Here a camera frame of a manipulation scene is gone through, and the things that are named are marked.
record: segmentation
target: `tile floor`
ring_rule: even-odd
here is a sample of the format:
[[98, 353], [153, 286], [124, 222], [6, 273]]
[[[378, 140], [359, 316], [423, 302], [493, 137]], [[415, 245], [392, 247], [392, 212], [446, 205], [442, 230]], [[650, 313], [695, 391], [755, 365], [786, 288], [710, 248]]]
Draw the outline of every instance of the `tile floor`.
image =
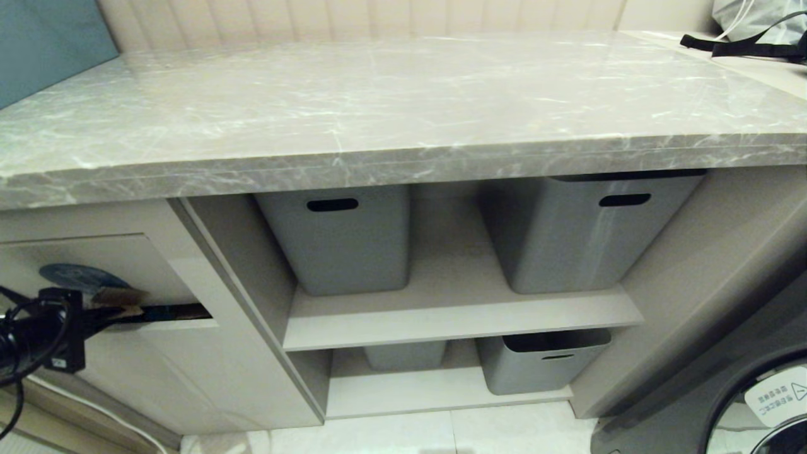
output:
[[595, 424], [553, 402], [338, 419], [268, 436], [186, 437], [182, 454], [589, 454]]

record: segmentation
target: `marble countertop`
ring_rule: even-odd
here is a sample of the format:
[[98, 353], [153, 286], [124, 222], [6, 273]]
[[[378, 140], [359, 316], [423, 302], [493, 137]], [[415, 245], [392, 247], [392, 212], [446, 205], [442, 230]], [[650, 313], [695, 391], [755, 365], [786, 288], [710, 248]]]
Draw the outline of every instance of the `marble countertop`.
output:
[[807, 163], [807, 101], [616, 32], [132, 53], [0, 111], [0, 209]]

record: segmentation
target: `beige cabinet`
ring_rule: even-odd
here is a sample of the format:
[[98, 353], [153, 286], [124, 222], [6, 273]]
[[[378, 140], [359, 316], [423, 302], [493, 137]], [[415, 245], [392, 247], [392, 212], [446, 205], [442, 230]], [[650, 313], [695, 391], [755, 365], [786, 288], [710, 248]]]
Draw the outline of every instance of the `beige cabinet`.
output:
[[[298, 288], [250, 195], [196, 197], [183, 206], [326, 419], [568, 400], [569, 387], [490, 393], [473, 339], [634, 326], [642, 315], [619, 285], [598, 292], [514, 293], [475, 206], [476, 186], [413, 185], [408, 285], [337, 296], [310, 296]], [[374, 371], [361, 349], [435, 340], [449, 341], [445, 358], [425, 371]]]
[[27, 295], [49, 263], [101, 268], [145, 305], [200, 302], [208, 320], [113, 326], [79, 376], [178, 434], [321, 424], [321, 410], [204, 240], [166, 200], [0, 212], [0, 285]]

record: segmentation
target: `plastic bag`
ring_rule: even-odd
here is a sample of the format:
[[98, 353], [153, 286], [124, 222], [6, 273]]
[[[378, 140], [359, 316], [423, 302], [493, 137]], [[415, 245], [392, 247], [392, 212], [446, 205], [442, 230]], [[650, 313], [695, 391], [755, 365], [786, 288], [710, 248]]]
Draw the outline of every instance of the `plastic bag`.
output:
[[[762, 32], [790, 13], [804, 10], [807, 10], [807, 0], [714, 0], [712, 17], [723, 30], [729, 29], [735, 19], [741, 18], [728, 34], [729, 40], [737, 41]], [[796, 44], [805, 32], [807, 15], [802, 15], [773, 27], [759, 42]]]

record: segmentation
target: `sticker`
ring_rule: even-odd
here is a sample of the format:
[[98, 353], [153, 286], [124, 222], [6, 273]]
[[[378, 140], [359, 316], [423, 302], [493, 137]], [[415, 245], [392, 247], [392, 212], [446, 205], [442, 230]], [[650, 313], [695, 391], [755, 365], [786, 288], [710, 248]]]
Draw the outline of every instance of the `sticker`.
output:
[[807, 396], [807, 387], [799, 385], [798, 383], [791, 383], [790, 386], [793, 388], [793, 393], [796, 394], [796, 399], [801, 400]]
[[72, 263], [51, 263], [40, 268], [40, 275], [59, 287], [93, 295], [101, 287], [129, 288], [129, 284], [116, 275], [98, 268]]
[[746, 392], [746, 404], [768, 427], [807, 414], [807, 367], [784, 370]]

